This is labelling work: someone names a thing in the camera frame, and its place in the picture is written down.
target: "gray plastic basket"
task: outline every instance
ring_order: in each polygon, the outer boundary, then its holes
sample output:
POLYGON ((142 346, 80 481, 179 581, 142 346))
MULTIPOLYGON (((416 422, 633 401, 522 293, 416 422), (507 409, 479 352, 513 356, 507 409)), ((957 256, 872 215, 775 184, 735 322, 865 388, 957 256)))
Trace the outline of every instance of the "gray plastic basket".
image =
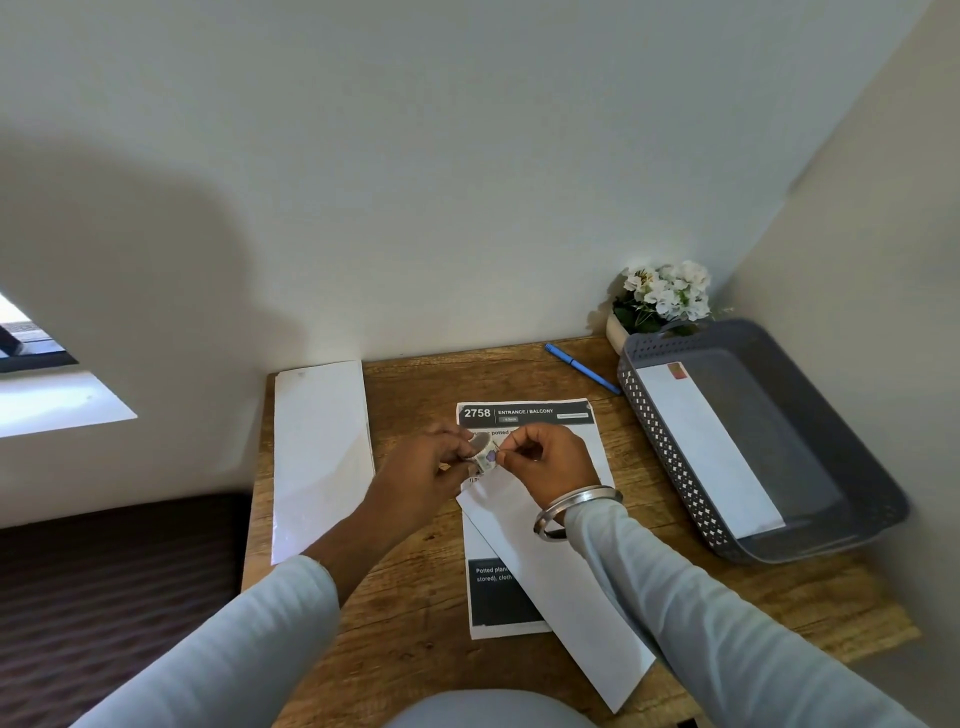
POLYGON ((763 328, 730 320, 690 336, 634 334, 617 377, 709 546, 739 563, 776 564, 860 546, 909 514, 906 497, 763 328), (785 528, 735 539, 687 464, 636 370, 683 362, 785 528))

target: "wooden desk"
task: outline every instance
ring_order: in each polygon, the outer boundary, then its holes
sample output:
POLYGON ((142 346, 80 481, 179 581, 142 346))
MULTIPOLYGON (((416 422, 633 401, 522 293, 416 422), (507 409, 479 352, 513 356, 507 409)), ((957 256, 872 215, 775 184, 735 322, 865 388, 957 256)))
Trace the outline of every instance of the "wooden desk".
MULTIPOLYGON (((615 380, 605 339, 565 341, 565 351, 615 380)), ((699 540, 680 499, 622 397, 546 353, 540 344, 364 364, 373 457, 458 401, 588 397, 613 478, 631 515, 694 564, 843 662, 920 636, 857 552, 777 567, 740 567, 699 540)), ((243 584, 270 570, 274 498, 274 378, 267 383, 243 584)), ((513 688, 552 695, 601 725, 662 726, 700 711, 657 663, 617 716, 552 634, 470 639, 460 508, 379 564, 350 598, 336 643, 303 680, 276 726, 380 726, 441 691, 513 688)))

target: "blue pen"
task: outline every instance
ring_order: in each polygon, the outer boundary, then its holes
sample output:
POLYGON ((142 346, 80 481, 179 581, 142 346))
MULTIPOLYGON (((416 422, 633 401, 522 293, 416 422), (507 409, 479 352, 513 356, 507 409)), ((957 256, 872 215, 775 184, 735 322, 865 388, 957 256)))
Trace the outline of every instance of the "blue pen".
POLYGON ((562 361, 565 361, 567 364, 569 364, 571 367, 573 367, 574 369, 576 369, 576 370, 577 370, 578 372, 580 372, 581 374, 585 374, 585 375, 589 376, 591 379, 593 379, 593 381, 595 381, 595 382, 596 382, 597 384, 599 384, 600 386, 607 387, 607 389, 609 389, 609 390, 610 390, 611 392, 613 392, 615 395, 622 395, 622 394, 623 394, 623 393, 620 391, 620 388, 617 387, 615 384, 610 384, 608 381, 606 381, 606 380, 605 380, 604 378, 602 378, 600 375, 595 374, 594 372, 592 372, 591 370, 589 370, 587 367, 585 367, 583 364, 581 364, 579 361, 577 361, 576 359, 574 359, 572 356, 570 356, 570 354, 568 354, 568 353, 566 353, 566 352, 562 352, 561 350, 557 349, 557 347, 555 347, 553 344, 544 344, 543 347, 544 347, 548 352, 550 352, 550 353, 552 353, 554 356, 556 356, 558 359, 561 359, 562 361))

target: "white flowers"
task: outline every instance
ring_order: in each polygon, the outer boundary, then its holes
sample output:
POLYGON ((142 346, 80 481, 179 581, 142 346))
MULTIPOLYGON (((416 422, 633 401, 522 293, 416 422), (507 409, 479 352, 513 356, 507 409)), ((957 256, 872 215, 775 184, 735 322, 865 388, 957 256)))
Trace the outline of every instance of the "white flowers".
POLYGON ((710 315, 707 287, 710 274, 692 260, 680 265, 644 266, 627 272, 623 287, 634 294, 638 316, 653 311, 666 321, 697 321, 710 315))

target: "light blue shirt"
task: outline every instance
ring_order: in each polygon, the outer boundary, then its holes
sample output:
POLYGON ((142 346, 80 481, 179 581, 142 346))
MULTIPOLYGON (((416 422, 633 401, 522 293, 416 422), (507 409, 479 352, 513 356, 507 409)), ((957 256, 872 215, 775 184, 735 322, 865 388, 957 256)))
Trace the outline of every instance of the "light blue shirt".
MULTIPOLYGON (((719 728, 922 728, 896 701, 694 567, 611 500, 572 508, 573 547, 623 618, 719 728)), ((270 726, 333 642, 337 589, 305 556, 280 564, 83 716, 80 728, 270 726)), ((510 728, 591 723, 529 692, 449 692, 390 721, 510 728)))

